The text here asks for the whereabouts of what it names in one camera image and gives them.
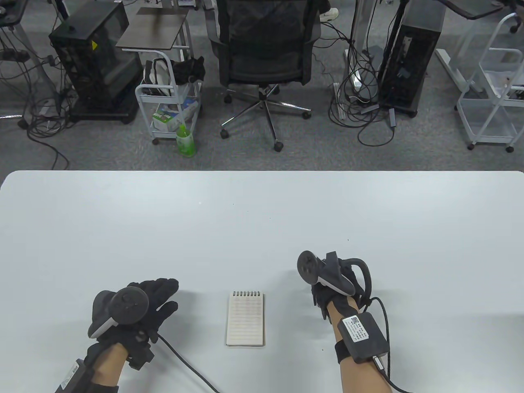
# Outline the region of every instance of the white shoe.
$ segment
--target white shoe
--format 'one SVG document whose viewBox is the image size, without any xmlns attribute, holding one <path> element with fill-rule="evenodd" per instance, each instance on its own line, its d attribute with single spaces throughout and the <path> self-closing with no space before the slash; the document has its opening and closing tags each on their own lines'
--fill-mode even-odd
<svg viewBox="0 0 524 393">
<path fill-rule="evenodd" d="M 330 20 L 336 19 L 339 15 L 338 8 L 331 7 L 328 12 L 320 14 L 320 22 L 328 22 Z"/>
</svg>

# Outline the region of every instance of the hand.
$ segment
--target hand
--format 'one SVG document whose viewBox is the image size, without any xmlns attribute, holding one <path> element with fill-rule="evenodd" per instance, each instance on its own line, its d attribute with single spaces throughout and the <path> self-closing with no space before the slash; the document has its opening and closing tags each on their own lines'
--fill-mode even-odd
<svg viewBox="0 0 524 393">
<path fill-rule="evenodd" d="M 110 327 L 97 337 L 97 341 L 103 344 L 104 348 L 109 348 L 117 343 L 122 344 L 129 353 L 129 365 L 132 368 L 140 369 L 145 362 L 150 362 L 154 357 L 150 350 L 149 340 L 151 339 L 153 343 L 158 341 L 158 329 L 178 309 L 176 302 L 167 302 L 178 291 L 178 281 L 174 278 L 159 278 L 141 283 L 132 282 L 128 287 L 138 287 L 146 293 L 149 299 L 146 314 L 136 323 Z M 101 297 L 100 300 L 102 303 L 109 301 L 113 295 L 114 292 L 111 292 Z"/>
<path fill-rule="evenodd" d="M 169 280 L 159 278 L 155 281 L 144 281 L 140 284 L 132 282 L 128 287 L 140 288 L 149 298 L 147 313 L 137 322 L 137 327 L 142 329 L 153 343 L 156 343 L 158 341 L 158 329 L 167 318 L 178 310 L 178 303 L 174 301 L 167 302 L 178 291 L 178 281 L 174 278 Z"/>
<path fill-rule="evenodd" d="M 351 296 L 355 299 L 356 304 L 359 303 L 361 296 L 364 295 L 364 290 L 360 286 L 355 277 L 355 273 L 351 268 L 351 264 L 345 262 L 339 258 L 340 270 L 343 276 L 345 276 L 351 283 L 355 286 L 355 294 Z M 346 298 L 346 296 L 336 292 L 330 287 L 325 287 L 324 285 L 317 283 L 311 286 L 311 293 L 313 294 L 313 304 L 317 305 L 322 311 L 322 317 L 326 319 L 329 317 L 328 304 L 333 301 L 335 297 Z"/>
</svg>

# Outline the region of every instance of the power cord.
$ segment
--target power cord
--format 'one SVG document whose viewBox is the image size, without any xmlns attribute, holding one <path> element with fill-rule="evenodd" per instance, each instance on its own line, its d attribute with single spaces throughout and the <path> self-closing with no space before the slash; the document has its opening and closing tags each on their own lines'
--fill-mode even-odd
<svg viewBox="0 0 524 393">
<path fill-rule="evenodd" d="M 332 41 L 332 42 L 326 46 L 315 46 L 315 48 L 319 48 L 319 49 L 330 48 L 339 40 L 342 40 L 349 45 L 348 53 L 346 57 L 346 61 L 348 64 L 348 73 L 347 73 L 347 76 L 340 83 L 338 90 L 333 95 L 330 101 L 328 110 L 327 110 L 327 115 L 332 123 L 340 127 L 358 130 L 357 140 L 361 145 L 364 145 L 367 147 L 380 147 L 380 146 L 387 145 L 394 139 L 395 137 L 394 128 L 391 128 L 391 137 L 384 143 L 380 143 L 380 144 L 366 143 L 362 141 L 361 136 L 370 124 L 382 122 L 388 116 L 387 113 L 386 114 L 383 113 L 382 108 L 365 111 L 366 108 L 375 104 L 376 100 L 374 100 L 374 98 L 380 96 L 380 83 L 377 80 L 378 72 L 373 66 L 373 59 L 369 53 L 368 41 L 369 41 L 369 32 L 370 32 L 371 24 L 373 22 L 373 18 L 375 16 L 375 10 L 376 10 L 377 4 L 379 1 L 382 2 L 382 0 L 375 0 L 373 12 L 370 18 L 370 22 L 369 22 L 369 26 L 368 26 L 367 34 L 366 34 L 366 41 L 365 41 L 366 49 L 363 50 L 363 53 L 359 53 L 356 50 L 354 46 L 354 39 L 353 39 L 355 23 L 356 23 L 356 16 L 357 16 L 356 10 L 358 9 L 358 1 L 363 1 L 363 0 L 356 0 L 356 1 L 357 3 L 355 4 L 355 14 L 353 16 L 350 37 L 348 38 L 344 33 L 338 30 L 332 23 L 327 23 L 327 22 L 322 23 L 324 26 L 329 27 L 332 30 L 334 30 L 337 33 L 337 37 L 323 38 L 323 40 Z M 389 29 L 394 20 L 395 19 L 393 18 L 393 20 L 391 21 L 388 27 L 388 37 L 389 37 Z M 315 54 L 313 55 L 314 55 L 315 60 L 318 61 L 322 65 L 322 75 L 329 74 L 325 71 L 324 64 L 316 58 Z M 360 89 L 358 89 L 358 91 L 354 89 L 354 87 L 351 84 L 351 80 L 350 80 L 350 77 L 354 75 L 356 72 L 360 73 L 360 75 L 362 75 L 363 72 L 366 72 L 368 75 L 372 76 L 371 80 L 369 80 L 369 78 L 366 78 L 367 81 L 361 78 L 362 86 L 360 87 Z M 339 110 L 344 113 L 348 121 L 340 118 Z"/>
<path fill-rule="evenodd" d="M 386 341 L 389 346 L 389 322 L 388 322 L 388 314 L 386 312 L 386 307 L 384 306 L 384 303 L 382 300 L 375 296 L 369 300 L 368 305 L 364 308 L 363 312 L 366 312 L 368 307 L 374 302 L 378 301 L 380 304 L 380 307 L 382 308 L 382 313 L 384 314 L 384 322 L 386 325 Z M 378 356 L 373 356 L 373 363 L 375 363 L 375 367 L 377 368 L 378 372 L 383 376 L 383 378 L 386 380 L 386 382 L 395 390 L 397 390 L 400 393 L 410 393 L 406 390 L 400 389 L 397 385 L 395 385 L 393 382 L 391 382 L 391 349 L 388 351 L 388 369 L 387 371 L 384 370 L 384 365 L 382 364 L 382 360 Z"/>
<path fill-rule="evenodd" d="M 57 9 L 55 8 L 55 11 L 57 13 L 57 16 L 55 18 L 55 21 L 54 21 L 54 24 L 53 24 L 53 30 L 54 30 L 54 27 L 56 26 L 56 23 L 57 23 L 57 20 L 58 20 L 58 11 Z M 7 32 L 4 30 L 4 28 L 1 29 L 2 30 L 2 33 L 4 34 L 5 38 L 7 39 L 7 41 L 9 42 L 10 46 L 14 49 L 16 49 L 15 45 L 13 44 L 13 42 L 11 41 L 9 35 L 7 34 Z M 38 57 L 40 60 L 42 60 L 42 64 L 44 63 L 48 63 L 50 64 L 52 67 L 60 70 L 60 94 L 62 96 L 62 99 L 64 99 L 69 107 L 71 107 L 72 105 L 72 102 L 71 102 L 71 97 L 69 96 L 69 91 L 65 88 L 65 84 L 66 84 L 66 73 L 65 73 L 65 69 L 63 68 L 63 66 L 59 63 L 57 63 L 57 57 L 53 58 L 52 56 L 48 56 L 48 57 L 40 57 L 38 56 L 36 53 L 34 53 L 34 51 L 32 51 L 30 48 L 28 48 L 24 43 L 23 41 L 21 41 L 18 36 L 15 34 L 14 31 L 12 31 L 13 33 L 13 36 L 20 42 L 24 45 L 24 47 L 30 51 L 32 54 L 34 54 L 36 57 Z M 2 46 L 5 48 L 7 45 L 6 43 L 4 42 L 4 39 L 2 38 L 2 36 L 0 36 L 0 42 L 2 44 Z M 40 101 L 35 101 L 35 96 L 36 96 L 36 84 L 39 80 L 39 77 L 36 79 L 35 82 L 33 82 L 31 80 L 31 75 L 30 75 L 30 71 L 33 70 L 36 66 L 34 67 L 31 67 L 31 68 L 27 68 L 26 65 L 24 63 L 20 64 L 17 62 L 17 65 L 18 67 L 20 68 L 20 71 L 21 73 L 14 76 L 14 77 L 9 77 L 9 78 L 6 78 L 3 76 L 1 70 L 0 70 L 0 82 L 2 84 L 4 84 L 7 88 L 9 88 L 11 91 L 13 91 L 16 95 L 18 95 L 19 97 L 21 97 L 23 100 L 25 100 L 25 104 L 24 104 L 24 111 L 23 111 L 23 118 L 22 120 L 20 120 L 20 122 L 18 123 L 20 127 L 22 127 L 23 129 L 26 130 L 26 135 L 27 135 L 27 138 L 33 142 L 36 142 L 40 145 L 43 145 L 43 146 L 46 146 L 48 148 L 50 148 L 53 152 L 54 152 L 54 162 L 51 166 L 51 170 L 54 170 L 56 165 L 57 165 L 57 162 L 58 162 L 58 159 L 59 157 L 62 157 L 65 161 L 65 167 L 64 167 L 64 170 L 67 170 L 70 166 L 70 161 L 68 160 L 68 158 L 63 154 L 61 153 L 56 147 L 48 144 L 48 143 L 45 143 L 43 141 L 40 141 L 38 139 L 42 139 L 42 138 L 49 138 L 49 137 L 52 137 L 56 134 L 58 134 L 59 132 L 63 131 L 64 129 L 67 129 L 67 128 L 71 128 L 72 125 L 70 125 L 70 122 L 69 122 L 69 114 L 68 113 L 65 113 L 63 115 L 61 114 L 58 114 L 58 116 L 42 116 L 38 113 L 38 109 L 39 109 L 39 105 L 40 103 L 43 103 L 44 101 L 46 101 L 47 99 L 43 99 L 43 100 L 40 100 Z M 27 84 L 27 89 L 28 89 L 28 93 L 27 95 L 22 91 L 20 90 L 19 88 L 17 88 L 16 86 L 12 85 L 9 80 L 12 80 L 16 77 L 24 77 L 25 81 L 26 81 L 26 84 Z M 30 115 L 30 121 L 27 122 L 25 120 L 25 115 L 26 113 L 28 112 L 28 114 Z"/>
<path fill-rule="evenodd" d="M 161 339 L 164 344 L 167 345 L 167 348 L 169 348 L 174 354 L 175 356 L 182 362 L 184 363 L 184 365 L 191 371 L 193 371 L 197 377 L 199 377 L 201 380 L 203 380 L 205 382 L 206 385 L 208 385 L 212 391 L 214 391 L 215 393 L 220 393 L 217 388 L 215 388 L 211 382 L 209 382 L 207 379 L 204 378 L 204 376 L 202 376 L 202 374 L 200 374 L 197 370 L 195 370 L 193 368 L 193 366 L 191 366 L 182 356 L 180 356 L 180 354 L 171 346 L 171 344 L 168 343 L 168 341 L 163 338 L 160 334 L 158 335 L 158 338 Z"/>
</svg>

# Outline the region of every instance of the green bottle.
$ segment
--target green bottle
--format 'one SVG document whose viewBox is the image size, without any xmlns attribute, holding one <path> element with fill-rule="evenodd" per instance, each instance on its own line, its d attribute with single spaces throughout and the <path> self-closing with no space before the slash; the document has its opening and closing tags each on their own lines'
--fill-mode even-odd
<svg viewBox="0 0 524 393">
<path fill-rule="evenodd" d="M 193 134 L 183 124 L 177 130 L 177 145 L 178 150 L 185 157 L 193 157 L 197 152 Z"/>
</svg>

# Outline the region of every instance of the lined paper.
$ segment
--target lined paper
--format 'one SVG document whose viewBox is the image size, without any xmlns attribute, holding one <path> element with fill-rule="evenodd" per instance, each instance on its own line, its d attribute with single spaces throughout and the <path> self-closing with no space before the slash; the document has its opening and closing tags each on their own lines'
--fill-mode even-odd
<svg viewBox="0 0 524 393">
<path fill-rule="evenodd" d="M 234 291 L 227 313 L 228 346 L 264 345 L 264 294 Z"/>
</svg>

